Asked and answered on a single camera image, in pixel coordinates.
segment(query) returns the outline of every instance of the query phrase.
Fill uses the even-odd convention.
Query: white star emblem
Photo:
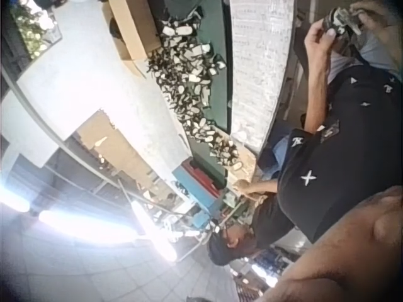
[[[393,89],[393,87],[389,86],[388,84],[384,85],[383,88],[386,88],[386,93],[390,93],[392,91],[392,89]]]
[[[301,144],[302,144],[302,139],[303,139],[303,137],[294,137],[294,138],[292,139],[292,146],[291,146],[291,148],[293,148],[293,147],[295,147],[295,146],[297,146],[297,145],[301,145]]]
[[[309,181],[313,181],[316,179],[316,176],[312,176],[312,170],[309,170],[306,176],[301,176],[301,178],[305,181],[305,187],[308,186]]]

